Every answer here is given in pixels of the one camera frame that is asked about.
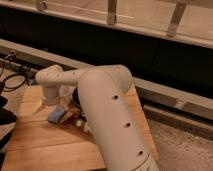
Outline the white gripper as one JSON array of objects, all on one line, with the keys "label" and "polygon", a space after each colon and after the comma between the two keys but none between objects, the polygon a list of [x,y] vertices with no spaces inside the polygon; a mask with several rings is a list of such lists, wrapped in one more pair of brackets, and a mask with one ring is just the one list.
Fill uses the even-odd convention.
[{"label": "white gripper", "polygon": [[61,105],[57,105],[60,102],[59,89],[56,87],[44,87],[42,100],[39,100],[33,109],[33,113],[36,114],[44,108],[44,104],[47,106],[53,106],[54,110],[62,110]]}]

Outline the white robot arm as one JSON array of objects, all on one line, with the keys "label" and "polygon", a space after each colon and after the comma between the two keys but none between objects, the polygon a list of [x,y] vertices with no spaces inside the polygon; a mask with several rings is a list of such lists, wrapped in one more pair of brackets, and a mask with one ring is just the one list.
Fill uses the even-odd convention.
[{"label": "white robot arm", "polygon": [[59,88],[75,86],[78,98],[108,171],[160,171],[124,94],[133,83],[123,65],[65,71],[52,65],[36,73],[46,105],[59,102]]}]

